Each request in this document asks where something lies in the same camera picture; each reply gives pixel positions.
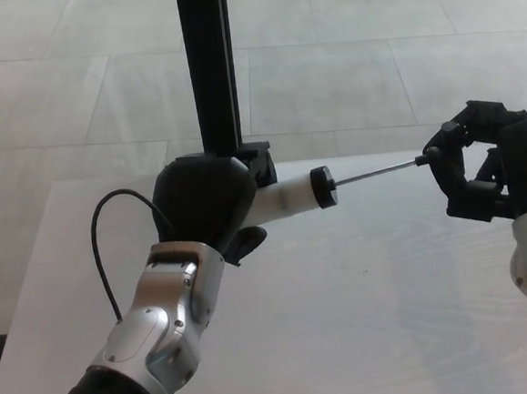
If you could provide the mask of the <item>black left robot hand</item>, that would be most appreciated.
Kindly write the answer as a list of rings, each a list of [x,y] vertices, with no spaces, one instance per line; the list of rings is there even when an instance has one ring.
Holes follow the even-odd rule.
[[[256,192],[276,181],[268,142],[244,144],[226,157],[177,158],[158,173],[153,188],[158,240],[209,245],[237,267],[267,237],[258,223],[243,224]]]

